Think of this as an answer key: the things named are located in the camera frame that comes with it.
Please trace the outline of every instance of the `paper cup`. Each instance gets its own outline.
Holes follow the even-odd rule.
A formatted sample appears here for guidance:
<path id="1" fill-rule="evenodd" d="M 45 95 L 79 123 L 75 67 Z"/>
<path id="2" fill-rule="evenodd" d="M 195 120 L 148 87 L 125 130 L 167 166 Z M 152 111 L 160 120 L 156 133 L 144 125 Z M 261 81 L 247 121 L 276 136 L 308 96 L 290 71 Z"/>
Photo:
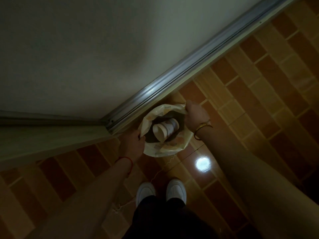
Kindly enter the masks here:
<path id="1" fill-rule="evenodd" d="M 176 119 L 171 118 L 165 122 L 155 124 L 153 126 L 153 133 L 160 142 L 165 140 L 179 129 L 179 124 Z"/>

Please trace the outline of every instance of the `pant leg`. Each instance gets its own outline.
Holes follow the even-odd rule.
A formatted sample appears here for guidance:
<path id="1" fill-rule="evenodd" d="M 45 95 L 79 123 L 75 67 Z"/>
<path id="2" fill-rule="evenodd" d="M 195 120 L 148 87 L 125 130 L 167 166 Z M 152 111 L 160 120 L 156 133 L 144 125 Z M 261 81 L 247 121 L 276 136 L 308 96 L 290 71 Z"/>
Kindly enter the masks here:
<path id="1" fill-rule="evenodd" d="M 132 225 L 122 238 L 162 238 L 163 206 L 156 196 L 144 198 L 134 212 Z"/>
<path id="2" fill-rule="evenodd" d="M 219 238 L 215 230 L 189 210 L 181 199 L 167 201 L 165 211 L 169 238 Z"/>

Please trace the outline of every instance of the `person's left hand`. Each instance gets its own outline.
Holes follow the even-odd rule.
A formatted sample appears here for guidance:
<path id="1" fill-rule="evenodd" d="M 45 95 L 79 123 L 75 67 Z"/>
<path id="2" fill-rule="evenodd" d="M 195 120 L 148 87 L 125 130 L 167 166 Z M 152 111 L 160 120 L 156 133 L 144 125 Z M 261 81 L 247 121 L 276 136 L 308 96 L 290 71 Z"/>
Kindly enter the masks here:
<path id="1" fill-rule="evenodd" d="M 132 132 L 127 132 L 120 137 L 120 157 L 129 157 L 133 163 L 139 160 L 144 152 L 145 147 L 145 136 L 139 139 L 139 135 L 140 131 L 134 130 Z"/>

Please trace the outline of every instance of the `tile floor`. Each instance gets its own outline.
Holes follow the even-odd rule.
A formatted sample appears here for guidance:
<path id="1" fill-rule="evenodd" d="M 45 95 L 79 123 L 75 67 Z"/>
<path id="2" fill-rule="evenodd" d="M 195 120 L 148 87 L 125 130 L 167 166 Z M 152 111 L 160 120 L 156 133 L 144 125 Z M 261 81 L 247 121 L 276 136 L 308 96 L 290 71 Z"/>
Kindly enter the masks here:
<path id="1" fill-rule="evenodd" d="M 241 143 L 319 203 L 319 0 L 301 0 L 203 70 L 167 103 L 200 103 Z M 119 141 L 0 173 L 1 238 L 24 238 L 63 201 L 114 164 Z M 207 157 L 212 169 L 195 162 Z M 160 193 L 180 178 L 188 206 L 226 238 L 260 238 L 242 201 L 206 146 L 192 140 L 176 156 L 143 156 L 121 187 L 96 238 L 121 238 L 131 224 L 139 184 Z"/>

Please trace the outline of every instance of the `leg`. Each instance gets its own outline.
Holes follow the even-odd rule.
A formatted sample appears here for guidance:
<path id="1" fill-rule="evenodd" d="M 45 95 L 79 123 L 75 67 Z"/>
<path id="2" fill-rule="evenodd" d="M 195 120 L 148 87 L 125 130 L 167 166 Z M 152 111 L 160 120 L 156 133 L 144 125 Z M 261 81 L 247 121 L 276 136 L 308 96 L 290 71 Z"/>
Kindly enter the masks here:
<path id="1" fill-rule="evenodd" d="M 155 189 L 151 183 L 140 185 L 136 195 L 136 204 L 132 225 L 123 239 L 154 238 L 154 235 L 159 235 L 162 228 L 160 218 L 163 203 L 155 196 Z"/>
<path id="2" fill-rule="evenodd" d="M 182 181 L 174 179 L 168 184 L 166 199 L 165 220 L 172 238 L 219 238 L 213 228 L 186 207 Z"/>

